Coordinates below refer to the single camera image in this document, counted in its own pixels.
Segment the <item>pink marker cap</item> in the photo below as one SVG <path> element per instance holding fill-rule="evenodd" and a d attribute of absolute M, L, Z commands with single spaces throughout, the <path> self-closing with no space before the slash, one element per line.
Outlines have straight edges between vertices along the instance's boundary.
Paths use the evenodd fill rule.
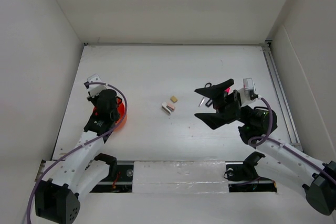
<path fill-rule="evenodd" d="M 230 92 L 230 88 L 227 88 L 227 89 L 224 90 L 225 95 L 229 95 L 229 92 Z"/>

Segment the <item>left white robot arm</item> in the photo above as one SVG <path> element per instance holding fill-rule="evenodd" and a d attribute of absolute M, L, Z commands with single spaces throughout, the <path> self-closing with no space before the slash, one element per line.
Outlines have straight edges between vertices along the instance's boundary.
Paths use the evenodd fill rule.
<path fill-rule="evenodd" d="M 81 201 L 98 182 L 119 176 L 117 159 L 100 150 L 124 121 L 126 114 L 120 114 L 118 109 L 126 109 L 127 100 L 119 90 L 105 88 L 91 94 L 88 100 L 93 104 L 92 114 L 75 148 L 45 170 L 49 172 L 60 165 L 48 180 L 40 178 L 34 186 L 27 207 L 28 223 L 32 206 L 38 217 L 55 223 L 73 223 Z"/>

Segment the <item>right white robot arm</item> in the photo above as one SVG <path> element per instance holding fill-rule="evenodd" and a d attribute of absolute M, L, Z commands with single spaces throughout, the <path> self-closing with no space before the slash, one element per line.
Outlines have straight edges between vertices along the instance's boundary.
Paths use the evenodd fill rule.
<path fill-rule="evenodd" d="M 245 78 L 241 89 L 229 92 L 233 84 L 233 79 L 228 79 L 195 89 L 212 102 L 215 110 L 196 113 L 195 117 L 212 130 L 240 122 L 240 139 L 254 149 L 237 168 L 228 167 L 224 178 L 244 188 L 261 178 L 279 182 L 297 192 L 317 212 L 331 215 L 335 211 L 335 162 L 325 163 L 272 138 L 278 127 L 277 115 L 257 94 L 253 80 Z"/>

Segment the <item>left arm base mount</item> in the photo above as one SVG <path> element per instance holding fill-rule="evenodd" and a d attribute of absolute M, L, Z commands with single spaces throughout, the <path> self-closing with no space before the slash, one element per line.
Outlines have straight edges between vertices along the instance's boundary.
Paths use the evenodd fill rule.
<path fill-rule="evenodd" d="M 103 161 L 111 164 L 108 176 L 99 181 L 91 193 L 131 193 L 133 185 L 134 161 L 118 161 L 115 157 L 107 154 L 98 154 L 90 161 L 86 170 L 94 161 Z"/>

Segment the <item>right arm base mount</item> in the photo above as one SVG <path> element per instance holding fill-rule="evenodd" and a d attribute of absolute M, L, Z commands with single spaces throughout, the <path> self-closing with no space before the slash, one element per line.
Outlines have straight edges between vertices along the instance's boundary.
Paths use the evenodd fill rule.
<path fill-rule="evenodd" d="M 264 154 L 253 152 L 243 161 L 226 163 L 226 171 L 223 174 L 223 178 L 228 181 L 230 193 L 277 192 L 275 182 L 259 176 L 255 170 L 262 158 L 265 158 Z"/>

